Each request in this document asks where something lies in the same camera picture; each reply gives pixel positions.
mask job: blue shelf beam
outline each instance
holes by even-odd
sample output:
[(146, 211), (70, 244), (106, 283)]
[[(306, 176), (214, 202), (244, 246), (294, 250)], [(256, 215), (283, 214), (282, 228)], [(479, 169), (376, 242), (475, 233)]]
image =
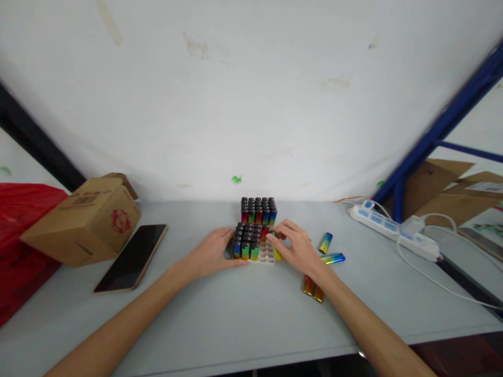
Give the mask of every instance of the blue shelf beam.
[[(482, 98), (495, 86), (503, 77), (503, 45), (494, 49), (491, 55), (480, 66), (478, 71), (468, 80), (460, 92), (453, 98), (447, 109), (433, 122), (430, 129), (424, 134), (421, 140), (412, 148), (402, 163), (393, 171), (386, 180), (381, 189), (374, 195), (373, 200), (384, 204), (394, 192), (400, 194), (403, 198), (402, 185), (404, 185), (410, 175), (417, 170), (419, 166), (435, 150), (439, 143), (451, 133), (451, 131), (463, 120), (463, 118), (480, 102)], [(472, 148), (462, 147), (464, 152), (477, 152), (485, 156), (500, 156), (493, 153), (477, 151)], [(397, 222), (402, 222), (403, 201), (398, 206), (400, 198), (393, 201), (393, 218)]]
[(434, 144), (437, 147), (444, 147), (444, 148), (454, 149), (454, 150), (457, 150), (459, 152), (469, 153), (469, 154), (472, 154), (474, 156), (479, 156), (479, 157), (482, 157), (482, 158), (485, 158), (485, 159), (488, 159), (488, 160), (493, 160), (493, 161), (496, 161), (496, 162), (503, 162), (503, 156), (501, 156), (500, 154), (495, 154), (495, 153), (490, 153), (490, 152), (486, 152), (486, 151), (481, 151), (479, 149), (474, 149), (474, 148), (470, 148), (470, 147), (460, 146), (458, 144), (452, 144), (452, 143), (449, 143), (449, 142), (446, 142), (446, 141), (442, 141), (442, 140), (437, 140)]
[(403, 199), (405, 197), (405, 179), (403, 175), (398, 177), (397, 183), (395, 183), (395, 195), (393, 197), (393, 219), (402, 223), (403, 218)]

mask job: smartphone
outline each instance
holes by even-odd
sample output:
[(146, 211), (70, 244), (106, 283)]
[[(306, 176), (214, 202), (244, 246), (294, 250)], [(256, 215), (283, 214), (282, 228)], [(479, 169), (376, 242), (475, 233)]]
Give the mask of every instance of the smartphone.
[(94, 292), (119, 292), (136, 288), (167, 229), (166, 224), (140, 226)]

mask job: cardboard boxes on shelf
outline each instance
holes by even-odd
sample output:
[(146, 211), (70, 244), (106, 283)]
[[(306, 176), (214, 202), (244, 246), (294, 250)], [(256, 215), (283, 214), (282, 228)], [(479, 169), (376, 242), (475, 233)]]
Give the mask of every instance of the cardboard boxes on shelf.
[(115, 258), (140, 219), (135, 199), (123, 174), (90, 178), (20, 239), (72, 267)]
[[(450, 216), (460, 226), (483, 211), (503, 201), (503, 176), (490, 172), (461, 175), (474, 164), (428, 159), (406, 182), (403, 218), (440, 213)], [(392, 208), (393, 199), (387, 202)], [(427, 225), (450, 226), (447, 219), (430, 216)]]

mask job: white wall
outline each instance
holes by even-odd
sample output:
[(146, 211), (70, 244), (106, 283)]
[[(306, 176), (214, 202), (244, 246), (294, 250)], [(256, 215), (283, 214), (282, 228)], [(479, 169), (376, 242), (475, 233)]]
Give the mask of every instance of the white wall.
[(498, 0), (97, 3), (1, 2), (0, 77), (145, 201), (368, 195), (503, 32)]
[(68, 192), (2, 129), (0, 129), (0, 183), (43, 183)]

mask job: white power strip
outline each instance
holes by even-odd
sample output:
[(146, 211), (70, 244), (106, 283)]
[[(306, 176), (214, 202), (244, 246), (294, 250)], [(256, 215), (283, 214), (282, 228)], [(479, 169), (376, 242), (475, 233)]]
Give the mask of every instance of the white power strip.
[(357, 204), (353, 206), (349, 210), (349, 214), (356, 221), (378, 231), (393, 241), (396, 241), (400, 237), (400, 244), (402, 246), (429, 261), (439, 262), (443, 259), (435, 240), (419, 233), (410, 235), (402, 232), (399, 223), (372, 210), (372, 207), (373, 205), (370, 201), (365, 201), (363, 205)]

